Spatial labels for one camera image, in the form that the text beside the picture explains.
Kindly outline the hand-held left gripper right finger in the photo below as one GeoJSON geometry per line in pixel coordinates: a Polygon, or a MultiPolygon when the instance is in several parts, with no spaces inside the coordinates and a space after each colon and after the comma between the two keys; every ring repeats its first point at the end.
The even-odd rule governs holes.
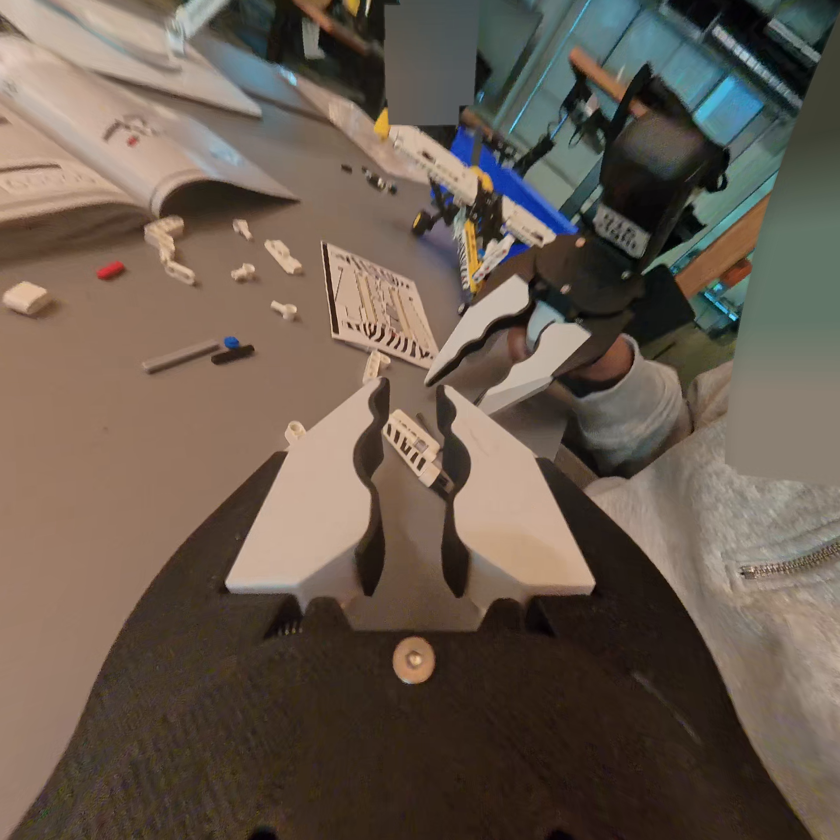
{"type": "Polygon", "coordinates": [[[499,601],[591,595],[595,578],[544,474],[553,463],[449,385],[436,406],[454,481],[442,539],[451,592],[480,616],[499,601]]]}

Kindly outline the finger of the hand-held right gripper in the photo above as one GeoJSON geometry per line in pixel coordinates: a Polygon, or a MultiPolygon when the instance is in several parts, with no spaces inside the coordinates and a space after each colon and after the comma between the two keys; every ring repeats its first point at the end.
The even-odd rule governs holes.
{"type": "Polygon", "coordinates": [[[441,382],[467,355],[480,350],[491,335],[522,322],[532,306],[529,283],[513,275],[467,307],[439,349],[425,377],[425,386],[441,382]]]}
{"type": "Polygon", "coordinates": [[[592,334],[577,322],[567,322],[551,308],[536,308],[526,332],[530,355],[515,363],[507,376],[479,400],[478,408],[494,415],[545,391],[556,371],[592,334]]]}

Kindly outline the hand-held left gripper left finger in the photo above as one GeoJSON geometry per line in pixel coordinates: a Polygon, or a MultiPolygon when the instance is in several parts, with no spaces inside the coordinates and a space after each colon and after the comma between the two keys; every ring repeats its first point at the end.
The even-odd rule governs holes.
{"type": "Polygon", "coordinates": [[[373,475],[390,382],[363,385],[289,445],[227,575],[233,594],[371,596],[385,564],[373,475]]]}

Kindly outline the striped lego piece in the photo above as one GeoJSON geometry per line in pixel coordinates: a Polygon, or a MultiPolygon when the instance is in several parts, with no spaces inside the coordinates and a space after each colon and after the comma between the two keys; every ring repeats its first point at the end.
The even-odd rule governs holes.
{"type": "Polygon", "coordinates": [[[387,417],[382,435],[421,484],[431,489],[438,472],[443,470],[438,442],[426,436],[417,422],[398,408],[387,417]]]}

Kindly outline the yellow black lego model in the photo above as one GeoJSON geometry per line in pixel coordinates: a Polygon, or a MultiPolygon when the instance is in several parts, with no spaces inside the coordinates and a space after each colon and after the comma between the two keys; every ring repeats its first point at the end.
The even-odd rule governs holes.
{"type": "MultiPolygon", "coordinates": [[[[552,242],[555,234],[536,217],[498,193],[487,173],[477,166],[464,166],[451,152],[424,131],[409,125],[392,125],[387,111],[374,126],[398,153],[423,170],[428,179],[434,211],[418,212],[413,224],[415,237],[423,237],[438,223],[445,225],[455,242],[464,313],[478,296],[490,273],[512,256],[530,247],[552,242]]],[[[509,148],[504,140],[490,135],[476,138],[478,162],[479,142],[492,153],[504,156],[509,148]]]]}

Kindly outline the white lego connector block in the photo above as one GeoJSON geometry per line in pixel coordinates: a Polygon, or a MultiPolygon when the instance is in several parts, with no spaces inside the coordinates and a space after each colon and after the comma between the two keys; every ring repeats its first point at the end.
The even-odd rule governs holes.
{"type": "Polygon", "coordinates": [[[301,276],[303,274],[303,267],[301,262],[295,258],[288,246],[280,239],[267,239],[264,242],[264,247],[273,260],[283,272],[289,276],[301,276]]]}

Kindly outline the white angled lego beam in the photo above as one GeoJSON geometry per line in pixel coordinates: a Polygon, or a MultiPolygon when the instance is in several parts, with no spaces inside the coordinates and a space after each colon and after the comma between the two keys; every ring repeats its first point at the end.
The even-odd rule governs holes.
{"type": "Polygon", "coordinates": [[[177,262],[176,241],[184,234],[184,219],[177,215],[162,217],[143,227],[143,241],[153,247],[162,264],[177,262]]]}

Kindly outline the small white lego piece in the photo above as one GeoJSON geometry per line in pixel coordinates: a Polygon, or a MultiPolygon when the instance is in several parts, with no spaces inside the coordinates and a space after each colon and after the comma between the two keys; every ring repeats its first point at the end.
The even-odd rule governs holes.
{"type": "Polygon", "coordinates": [[[54,303],[47,289],[29,281],[20,281],[2,295],[3,307],[27,318],[35,318],[54,303]]]}

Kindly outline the lego instruction booklet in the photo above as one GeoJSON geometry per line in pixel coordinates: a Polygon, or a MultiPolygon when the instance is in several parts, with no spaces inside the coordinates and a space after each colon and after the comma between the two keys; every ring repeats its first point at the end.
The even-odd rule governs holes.
{"type": "Polygon", "coordinates": [[[298,203],[205,124],[2,35],[2,264],[120,234],[184,193],[298,203]]]}

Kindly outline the person's right hand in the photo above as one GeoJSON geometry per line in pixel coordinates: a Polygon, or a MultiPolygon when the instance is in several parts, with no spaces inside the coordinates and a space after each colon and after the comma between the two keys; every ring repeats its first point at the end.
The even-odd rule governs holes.
{"type": "Polygon", "coordinates": [[[635,343],[621,334],[594,362],[560,375],[557,382],[577,398],[611,390],[632,370],[635,343]]]}

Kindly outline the zebra sticker sheet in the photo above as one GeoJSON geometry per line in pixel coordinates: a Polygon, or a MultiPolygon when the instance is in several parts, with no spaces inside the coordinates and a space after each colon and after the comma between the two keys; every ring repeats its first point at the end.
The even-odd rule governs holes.
{"type": "Polygon", "coordinates": [[[321,252],[332,337],[429,371],[438,345],[417,285],[326,241],[321,252]]]}

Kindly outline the blue plastic bin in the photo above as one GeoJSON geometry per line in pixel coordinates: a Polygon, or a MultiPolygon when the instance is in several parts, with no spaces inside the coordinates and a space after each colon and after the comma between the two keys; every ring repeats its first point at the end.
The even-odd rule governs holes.
{"type": "Polygon", "coordinates": [[[450,152],[466,167],[477,166],[490,177],[496,191],[528,211],[557,235],[573,235],[577,227],[550,204],[529,183],[522,180],[509,164],[501,164],[491,150],[479,142],[479,157],[475,163],[476,139],[472,131],[459,127],[449,146],[450,152]]]}

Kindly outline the person's grey sweatshirt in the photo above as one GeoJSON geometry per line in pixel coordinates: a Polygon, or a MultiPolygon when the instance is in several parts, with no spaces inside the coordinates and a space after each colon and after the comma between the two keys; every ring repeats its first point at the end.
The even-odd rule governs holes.
{"type": "Polygon", "coordinates": [[[839,489],[725,461],[732,362],[684,395],[690,430],[587,495],[704,637],[753,747],[814,838],[839,838],[839,489]]]}

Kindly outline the crinkled plastic bag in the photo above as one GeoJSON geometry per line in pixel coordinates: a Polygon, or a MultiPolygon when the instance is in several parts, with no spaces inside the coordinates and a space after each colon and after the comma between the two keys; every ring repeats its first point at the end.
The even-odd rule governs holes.
{"type": "Polygon", "coordinates": [[[423,170],[394,150],[389,140],[380,138],[375,132],[375,122],[357,104],[296,71],[283,66],[277,66],[276,71],[336,129],[357,145],[378,166],[379,173],[428,186],[423,170]]]}

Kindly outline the white monitor base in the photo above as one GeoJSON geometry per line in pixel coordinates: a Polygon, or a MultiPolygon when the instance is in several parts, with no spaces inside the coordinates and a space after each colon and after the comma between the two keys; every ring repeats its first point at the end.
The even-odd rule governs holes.
{"type": "Polygon", "coordinates": [[[37,46],[135,87],[259,119],[260,106],[185,38],[172,51],[173,14],[141,2],[2,1],[2,17],[37,46]]]}

